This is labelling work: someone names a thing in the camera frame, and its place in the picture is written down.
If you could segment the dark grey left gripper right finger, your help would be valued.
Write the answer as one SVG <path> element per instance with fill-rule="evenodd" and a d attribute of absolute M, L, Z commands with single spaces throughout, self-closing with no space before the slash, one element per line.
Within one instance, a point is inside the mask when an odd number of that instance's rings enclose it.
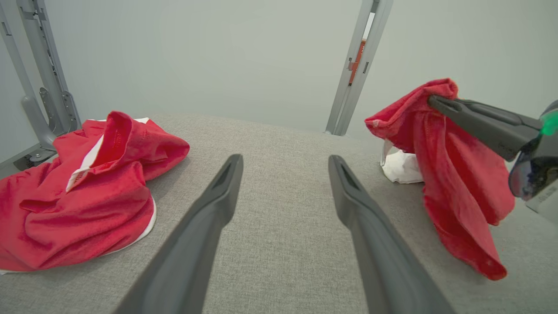
<path fill-rule="evenodd" d="M 351 232 L 369 314 L 456 314 L 345 160 L 329 156 L 328 171 L 337 216 Z"/>

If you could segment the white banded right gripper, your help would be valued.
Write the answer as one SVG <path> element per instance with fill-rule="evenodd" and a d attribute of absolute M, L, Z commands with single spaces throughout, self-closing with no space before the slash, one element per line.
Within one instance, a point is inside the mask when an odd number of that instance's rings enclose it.
<path fill-rule="evenodd" d="M 427 103 L 506 161 L 537 137 L 531 159 L 532 196 L 525 205 L 558 225 L 558 100 L 540 120 L 470 99 L 431 95 Z"/>

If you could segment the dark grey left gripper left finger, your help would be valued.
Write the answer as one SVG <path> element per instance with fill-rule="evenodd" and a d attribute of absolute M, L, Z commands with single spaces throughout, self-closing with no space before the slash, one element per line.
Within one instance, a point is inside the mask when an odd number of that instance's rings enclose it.
<path fill-rule="evenodd" d="M 201 314 L 221 231 L 235 214 L 243 157 L 231 155 L 114 314 Z"/>

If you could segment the red and white striped shorts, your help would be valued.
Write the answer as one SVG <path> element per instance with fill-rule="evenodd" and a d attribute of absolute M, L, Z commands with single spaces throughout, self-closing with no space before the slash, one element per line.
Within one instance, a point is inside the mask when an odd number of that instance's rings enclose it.
<path fill-rule="evenodd" d="M 416 155 L 424 179 L 424 205 L 440 241 L 453 257 L 489 280 L 502 280 L 490 226 L 515 207 L 504 160 L 448 117 L 428 97 L 458 97 L 450 78 L 431 80 L 365 119 L 367 129 Z"/>

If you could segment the red shirt with white trim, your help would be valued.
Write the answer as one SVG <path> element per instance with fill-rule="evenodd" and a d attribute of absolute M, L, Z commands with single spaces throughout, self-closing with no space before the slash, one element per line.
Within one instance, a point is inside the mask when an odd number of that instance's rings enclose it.
<path fill-rule="evenodd" d="M 187 141 L 149 118 L 111 112 L 54 141 L 58 156 L 0 180 L 0 276 L 72 266 L 146 237 L 146 183 L 187 157 Z"/>

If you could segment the orange clip behind post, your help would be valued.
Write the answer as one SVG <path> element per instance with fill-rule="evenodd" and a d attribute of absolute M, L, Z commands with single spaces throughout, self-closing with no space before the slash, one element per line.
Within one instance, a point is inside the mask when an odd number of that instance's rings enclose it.
<path fill-rule="evenodd" d="M 353 80 L 354 80 L 355 75 L 357 73 L 357 68 L 358 68 L 359 63 L 361 61 L 361 56 L 363 54 L 365 44 L 366 44 L 366 40 L 363 38 L 361 40 L 361 44 L 360 44 L 359 50 L 357 52 L 357 56 L 356 56 L 354 62 L 351 64 L 351 77 L 350 77 L 349 84 L 348 84 L 349 86 L 351 86 L 351 84 L 353 83 Z"/>

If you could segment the grey partition post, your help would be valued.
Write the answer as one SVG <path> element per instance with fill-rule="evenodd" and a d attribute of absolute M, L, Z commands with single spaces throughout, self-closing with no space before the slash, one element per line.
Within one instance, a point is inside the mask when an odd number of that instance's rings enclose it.
<path fill-rule="evenodd" d="M 351 36 L 336 95 L 325 129 L 326 134 L 343 137 L 347 133 L 365 80 L 379 47 L 394 0 L 361 0 L 361 7 Z M 351 86 L 351 64 L 359 50 L 361 40 L 366 40 L 361 61 Z"/>

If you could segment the grey metal wheeled frame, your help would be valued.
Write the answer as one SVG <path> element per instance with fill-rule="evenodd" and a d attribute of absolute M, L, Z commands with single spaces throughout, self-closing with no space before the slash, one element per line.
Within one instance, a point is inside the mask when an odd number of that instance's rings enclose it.
<path fill-rule="evenodd" d="M 45 0 L 0 0 L 0 177 L 56 154 L 82 126 Z"/>

